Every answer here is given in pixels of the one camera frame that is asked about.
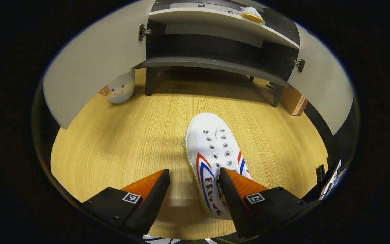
white sneaker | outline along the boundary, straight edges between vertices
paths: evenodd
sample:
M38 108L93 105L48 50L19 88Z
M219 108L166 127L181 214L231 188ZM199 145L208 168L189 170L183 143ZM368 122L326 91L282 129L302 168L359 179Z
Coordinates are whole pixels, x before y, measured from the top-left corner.
M183 146L207 213L214 218L230 220L219 185L220 168L235 170L251 179L233 133L216 114L200 113L189 124Z
M257 23L263 23L263 17L261 17L260 13L252 8L252 7L246 7L242 9L240 12L237 13L237 15L245 17L249 20L255 21Z

wood grain surface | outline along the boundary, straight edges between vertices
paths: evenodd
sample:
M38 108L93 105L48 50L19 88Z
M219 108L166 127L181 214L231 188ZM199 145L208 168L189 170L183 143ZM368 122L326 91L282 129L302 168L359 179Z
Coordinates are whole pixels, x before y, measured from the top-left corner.
M281 104L273 108L268 82L199 68L165 71L158 82L156 93L145 96L145 69L138 69L129 101L114 105L96 95L67 130L60 129L51 171L76 199L167 168L171 184L149 234L201 239L235 232L232 221L204 212L182 146L189 122L202 112L228 124L252 178L268 188L281 186L301 198L316 184L316 168L328 169L314 125Z

metal hinge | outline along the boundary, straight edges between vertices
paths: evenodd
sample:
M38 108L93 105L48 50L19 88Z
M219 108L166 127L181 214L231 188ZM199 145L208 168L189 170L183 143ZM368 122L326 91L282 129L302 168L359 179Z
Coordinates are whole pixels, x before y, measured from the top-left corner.
M297 71L302 72L303 67L305 67L305 60L301 59L300 61L293 60L293 63L297 65Z
M140 40L140 41L144 40L144 36L148 35L148 34L151 34L151 30L145 29L143 24L139 25L139 39L138 40Z

stuffed toy face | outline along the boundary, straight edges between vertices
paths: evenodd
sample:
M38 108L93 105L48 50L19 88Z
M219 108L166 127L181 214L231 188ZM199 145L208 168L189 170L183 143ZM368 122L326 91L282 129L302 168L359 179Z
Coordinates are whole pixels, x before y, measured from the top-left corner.
M126 102L135 90L135 70L118 76L99 91L99 96L106 96L112 103Z

cabinet door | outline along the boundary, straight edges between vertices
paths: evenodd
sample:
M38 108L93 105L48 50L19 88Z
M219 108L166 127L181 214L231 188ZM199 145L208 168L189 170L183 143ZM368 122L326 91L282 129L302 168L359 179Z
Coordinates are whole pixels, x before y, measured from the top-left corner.
M62 128L101 88L146 60L139 25L147 26L153 3L141 0L112 12L80 32L54 58L43 77L43 91Z
M331 51L302 26L296 26L300 38L297 60L306 63L302 72L294 66L288 83L311 102L335 134L350 112L353 88Z

